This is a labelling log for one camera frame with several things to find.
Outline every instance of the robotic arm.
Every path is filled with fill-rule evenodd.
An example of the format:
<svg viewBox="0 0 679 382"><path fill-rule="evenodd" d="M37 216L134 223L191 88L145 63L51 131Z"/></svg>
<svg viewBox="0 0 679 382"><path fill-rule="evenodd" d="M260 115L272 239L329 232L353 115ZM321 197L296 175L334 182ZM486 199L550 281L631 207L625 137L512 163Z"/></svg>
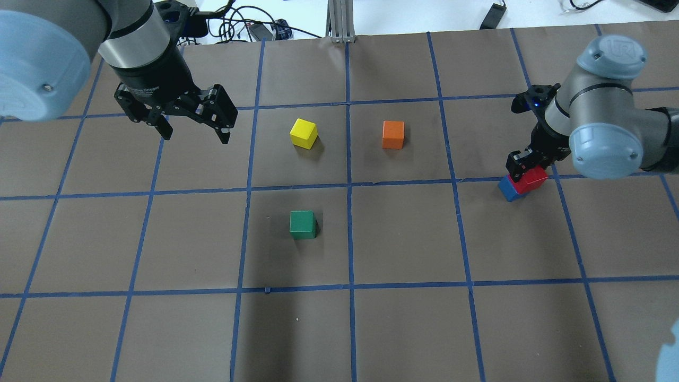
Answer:
<svg viewBox="0 0 679 382"><path fill-rule="evenodd" d="M512 111L530 110L538 123L530 145L507 158L510 184L571 152L575 169L596 179L624 177L639 168L679 173L679 109L634 106L631 82L646 59L637 41L601 36L578 57L563 86L534 85L517 94Z"/></svg>
<svg viewBox="0 0 679 382"><path fill-rule="evenodd" d="M189 14L219 17L171 0L0 0L0 115L61 116L98 50L122 81L114 97L130 120L170 139L164 115L187 116L228 143L236 107L221 85L200 90L177 49L180 35L196 29Z"/></svg>

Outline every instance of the table surface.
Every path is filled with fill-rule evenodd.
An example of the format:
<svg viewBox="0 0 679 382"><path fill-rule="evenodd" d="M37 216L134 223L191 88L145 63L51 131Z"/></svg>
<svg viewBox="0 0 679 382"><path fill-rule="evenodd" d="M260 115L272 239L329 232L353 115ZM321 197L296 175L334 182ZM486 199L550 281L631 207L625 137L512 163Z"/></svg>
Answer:
<svg viewBox="0 0 679 382"><path fill-rule="evenodd" d="M622 33L648 50L637 106L679 105L678 30L186 47L240 110L227 146L131 123L97 60L66 116L0 121L3 382L652 381L679 317L679 177L566 160L514 203L497 185L534 126L515 93ZM290 237L292 210L316 239Z"/></svg>

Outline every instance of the blue block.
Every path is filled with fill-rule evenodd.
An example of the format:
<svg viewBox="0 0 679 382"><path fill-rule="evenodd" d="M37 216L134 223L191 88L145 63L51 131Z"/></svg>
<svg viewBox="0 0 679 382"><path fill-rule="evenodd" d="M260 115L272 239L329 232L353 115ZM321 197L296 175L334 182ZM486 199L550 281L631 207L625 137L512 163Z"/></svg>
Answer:
<svg viewBox="0 0 679 382"><path fill-rule="evenodd" d="M511 179L509 179L509 175L503 177L503 179L498 184L498 187L500 188L500 191L502 191L504 198L507 199L508 202L513 202L517 199L521 199L529 194L529 192L525 194L518 193L516 188L514 188Z"/></svg>

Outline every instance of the cable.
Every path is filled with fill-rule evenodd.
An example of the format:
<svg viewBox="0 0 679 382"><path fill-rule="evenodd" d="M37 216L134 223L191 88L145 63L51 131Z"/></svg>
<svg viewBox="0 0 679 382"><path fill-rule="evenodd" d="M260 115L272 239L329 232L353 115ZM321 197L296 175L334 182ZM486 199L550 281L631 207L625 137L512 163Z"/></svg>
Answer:
<svg viewBox="0 0 679 382"><path fill-rule="evenodd" d="M177 42L177 46L186 46L186 45L200 45L196 38L190 38L190 37L181 37L179 41Z"/></svg>
<svg viewBox="0 0 679 382"><path fill-rule="evenodd" d="M302 33L306 33L307 35L313 36L313 37L315 37L315 38L319 38L319 39L322 39L322 38L323 38L323 37L321 37L321 36L319 36L319 35L315 35L315 34L313 34L313 33L311 33L311 32L307 32L307 31L305 31L305 30L303 30L303 29L299 29L299 28L295 28L295 27L290 27L289 25L279 24L279 23L277 23L277 22L257 21L257 20L252 20L252 19L247 18L247 19L245 19L245 20L237 20L237 21L234 23L234 25L235 25L235 24L238 24L239 22L258 22L258 23L260 23L260 24L275 25L275 26L277 26L277 27L290 28L290 29L292 29L292 30L294 30L294 31L299 31L299 32L302 32Z"/></svg>
<svg viewBox="0 0 679 382"><path fill-rule="evenodd" d="M309 36L314 36L315 38L318 38L318 39L322 39L322 38L323 38L323 37L321 37L321 36L319 36L319 35L315 35L315 34L313 34L313 33L311 33L311 32L307 32L307 31L304 31L304 30L302 30L302 29L295 28L295 27L290 27L289 25L278 24L277 22L266 22L266 21L259 21L259 22L261 22L262 24L271 24L271 25L275 25L275 26L277 26L277 27L282 27L282 28L290 28L290 29L292 29L293 31L299 31L299 32L302 32L302 33L306 33L307 35L309 35Z"/></svg>
<svg viewBox="0 0 679 382"><path fill-rule="evenodd" d="M595 6L595 5L597 5L598 3L601 3L603 0L596 0L596 1L594 1L592 4L586 5L586 6L584 6L584 7L579 7L579 6L575 5L575 3L573 3L573 0L568 0L568 1L570 2L570 5L571 5L573 8L575 8L576 10L578 10L578 11L586 11L586 10L588 10L589 8L591 8L591 7Z"/></svg>
<svg viewBox="0 0 679 382"><path fill-rule="evenodd" d="M210 28L210 23L208 22L208 32L209 32L210 36L219 38L219 42L217 42L216 44L226 44L226 43L229 43L231 41L245 41L245 40L234 39L236 36L240 37L240 34L241 34L243 29L245 29L245 31L248 34L248 38L250 39L250 41L252 41L253 37L250 33L250 29L247 27L248 23L268 24L268 25L273 25L275 27L288 28L288 29L291 29L291 30L294 30L294 31L299 31L299 32L305 33L306 35L309 35L309 36L313 36L313 37L316 37L316 38L322 38L319 35L315 35L311 32L307 32L303 29L290 27L289 25L283 25L283 24L277 23L276 20L274 19L274 17L271 16L271 14L269 14L267 11L261 9L260 7L255 7L255 6L252 6L252 5L241 5L240 7L233 8L233 4L234 4L235 1L236 0L229 0L227 5L221 7L217 11L213 12L213 16L216 16L213 19L221 20L221 24L219 25L219 29L217 30L217 34L214 34L212 32L212 29ZM242 15L242 13L240 12L240 10L247 9L247 8L258 10L258 11L264 13L271 21L270 22L268 22L268 21L258 21L258 20L253 20L253 19L250 19L250 18L245 18ZM231 13L231 17L228 18L226 15L230 10L233 10L233 12ZM240 20L235 19L236 14L239 15ZM240 22L242 22L244 24L244 26L238 32L236 32L236 26L238 26L238 23L240 23Z"/></svg>

